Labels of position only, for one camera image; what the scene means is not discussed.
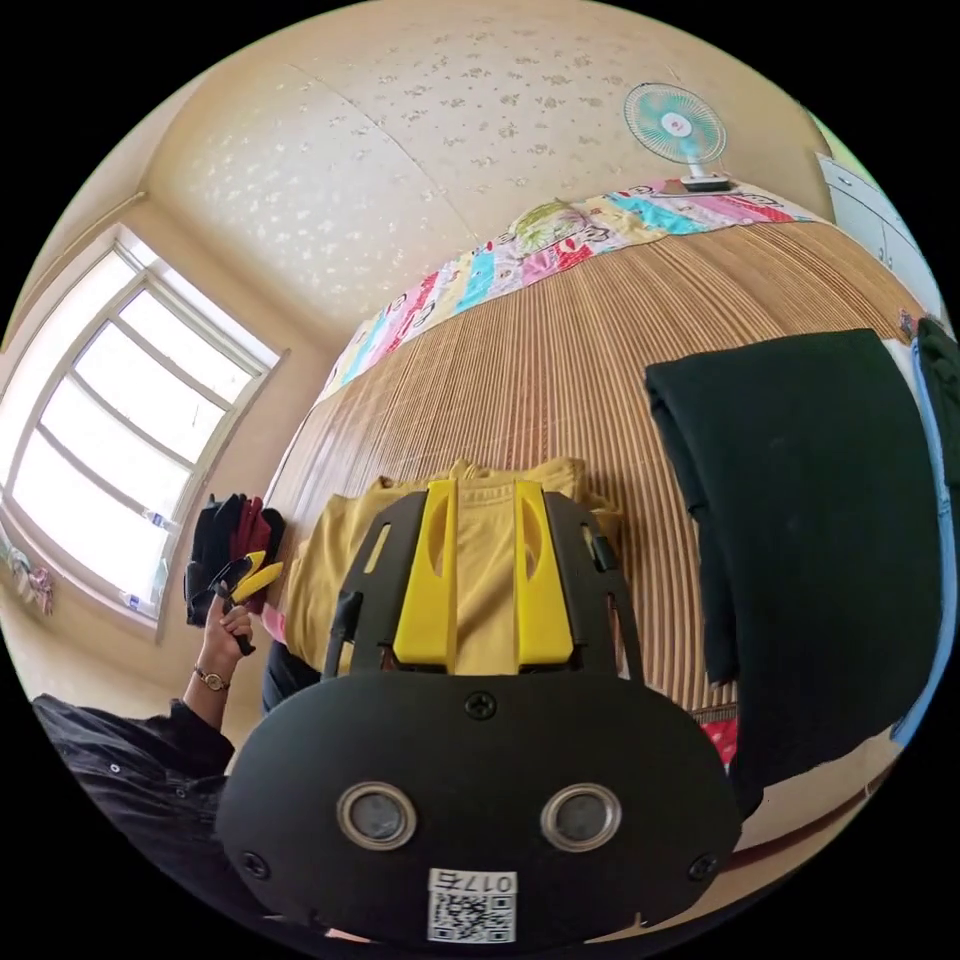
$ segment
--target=wristwatch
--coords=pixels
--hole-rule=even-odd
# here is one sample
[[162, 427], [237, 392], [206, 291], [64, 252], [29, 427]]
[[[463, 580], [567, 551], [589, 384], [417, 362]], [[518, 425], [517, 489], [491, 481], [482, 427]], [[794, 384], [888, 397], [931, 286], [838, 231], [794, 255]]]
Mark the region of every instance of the wristwatch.
[[219, 690], [229, 690], [230, 684], [227, 683], [223, 677], [218, 673], [207, 673], [206, 670], [202, 669], [198, 663], [194, 668], [193, 672], [211, 689], [214, 691]]

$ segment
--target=screw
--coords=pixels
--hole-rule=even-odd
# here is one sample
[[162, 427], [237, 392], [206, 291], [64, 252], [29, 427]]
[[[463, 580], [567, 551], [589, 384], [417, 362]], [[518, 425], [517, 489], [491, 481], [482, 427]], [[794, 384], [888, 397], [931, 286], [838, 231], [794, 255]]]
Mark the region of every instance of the screw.
[[464, 708], [471, 720], [489, 720], [497, 712], [497, 701], [493, 694], [481, 690], [467, 697]]
[[695, 883], [701, 883], [708, 877], [716, 873], [719, 861], [712, 853], [705, 853], [702, 857], [697, 857], [690, 865], [687, 876]]
[[270, 868], [266, 861], [259, 854], [251, 853], [249, 850], [243, 855], [243, 869], [254, 880], [268, 880], [270, 878]]

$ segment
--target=yellow shirt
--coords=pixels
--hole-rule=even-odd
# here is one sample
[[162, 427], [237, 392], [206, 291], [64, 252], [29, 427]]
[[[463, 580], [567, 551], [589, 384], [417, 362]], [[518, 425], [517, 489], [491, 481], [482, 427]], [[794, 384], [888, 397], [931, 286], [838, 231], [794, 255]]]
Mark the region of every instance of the yellow shirt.
[[[522, 473], [487, 470], [458, 461], [448, 473], [412, 483], [378, 479], [355, 499], [334, 496], [291, 561], [287, 581], [286, 642], [290, 652], [322, 670], [337, 594], [374, 517], [430, 480], [458, 481], [456, 673], [515, 674], [513, 620], [513, 485], [533, 480], [591, 510], [602, 532], [617, 542], [620, 515], [587, 488], [582, 460], [550, 460]], [[340, 669], [349, 666], [347, 645]]]

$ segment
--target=qr code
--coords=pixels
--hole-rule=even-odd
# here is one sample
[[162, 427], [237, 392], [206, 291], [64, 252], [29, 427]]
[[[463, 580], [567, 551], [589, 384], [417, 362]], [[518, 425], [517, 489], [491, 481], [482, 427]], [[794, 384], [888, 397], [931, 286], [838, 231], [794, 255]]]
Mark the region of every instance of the qr code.
[[513, 943], [514, 874], [432, 871], [427, 939], [444, 943]]
[[512, 943], [514, 897], [433, 891], [428, 939], [456, 943]]

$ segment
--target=electric fan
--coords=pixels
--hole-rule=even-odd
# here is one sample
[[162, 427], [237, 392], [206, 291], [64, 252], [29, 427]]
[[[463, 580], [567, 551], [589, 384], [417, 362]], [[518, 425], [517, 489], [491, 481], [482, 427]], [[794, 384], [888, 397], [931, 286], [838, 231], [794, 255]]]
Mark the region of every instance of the electric fan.
[[685, 163], [688, 190], [729, 190], [730, 181], [707, 173], [701, 164], [716, 160], [727, 145], [727, 131], [713, 109], [696, 94], [670, 83], [641, 83], [628, 94], [623, 115], [630, 132], [665, 160]]

